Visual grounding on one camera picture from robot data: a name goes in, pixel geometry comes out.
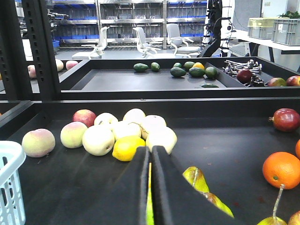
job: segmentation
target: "peach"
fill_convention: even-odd
[[[81,109],[74,113],[73,122],[84,123],[88,128],[94,125],[96,114],[89,109]]]
[[[77,61],[75,61],[75,60],[69,60],[69,61],[66,62],[66,68],[67,68],[67,70],[69,70],[70,68],[73,68],[77,64],[78,64]]]
[[[57,72],[62,71],[64,68],[64,63],[61,60],[55,59]]]
[[[34,67],[34,65],[29,65],[27,67],[27,69],[28,69],[29,77],[31,79],[34,79],[37,77],[36,68]]]
[[[51,152],[54,147],[54,135],[47,129],[41,128],[29,131],[22,139],[22,148],[29,157],[43,157]]]
[[[60,141],[69,149],[79,148],[83,145],[83,134],[88,127],[81,122],[71,122],[65,125],[60,132]]]

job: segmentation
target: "lemon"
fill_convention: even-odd
[[[198,68],[201,68],[201,69],[205,69],[204,65],[200,62],[197,62],[193,65],[193,67],[198,67]]]
[[[135,156],[137,147],[145,145],[145,141],[136,135],[121,137],[114,144],[112,156],[120,161],[128,162]]]

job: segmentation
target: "white pear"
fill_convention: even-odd
[[[142,135],[140,126],[138,124],[126,120],[113,123],[112,133],[114,135],[115,140],[130,135],[136,135],[138,137],[141,137]]]
[[[177,136],[175,132],[169,127],[161,126],[155,132],[150,132],[146,139],[146,146],[149,147],[150,152],[155,145],[164,146],[166,152],[170,155],[175,144],[177,142]]]
[[[102,125],[102,124],[106,125],[106,124],[113,124],[117,122],[118,119],[114,115],[108,112],[104,112],[95,118],[94,125]]]
[[[84,132],[82,144],[88,153],[94,156],[103,156],[113,148],[114,136],[110,129],[94,125]]]
[[[143,112],[143,110],[134,108],[125,113],[123,120],[128,120],[137,124],[141,124],[142,119],[145,118],[145,116],[146,115]]]
[[[143,139],[147,139],[148,134],[151,131],[155,131],[159,129],[159,127],[166,127],[167,124],[165,122],[165,119],[161,116],[157,115],[148,115],[145,118],[142,119],[141,122],[141,131],[142,131],[142,137]]]

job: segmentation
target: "orange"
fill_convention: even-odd
[[[292,189],[300,183],[300,160],[288,152],[275,152],[264,161],[262,173],[271,185]]]
[[[205,69],[204,65],[200,62],[196,62],[193,67],[198,67],[198,68],[201,68],[201,69]]]
[[[300,159],[300,139],[296,143],[296,156]]]

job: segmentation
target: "black post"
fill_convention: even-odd
[[[59,100],[60,81],[45,0],[22,0],[22,6],[41,98]]]
[[[0,73],[7,100],[30,100],[32,89],[15,2],[0,1]]]

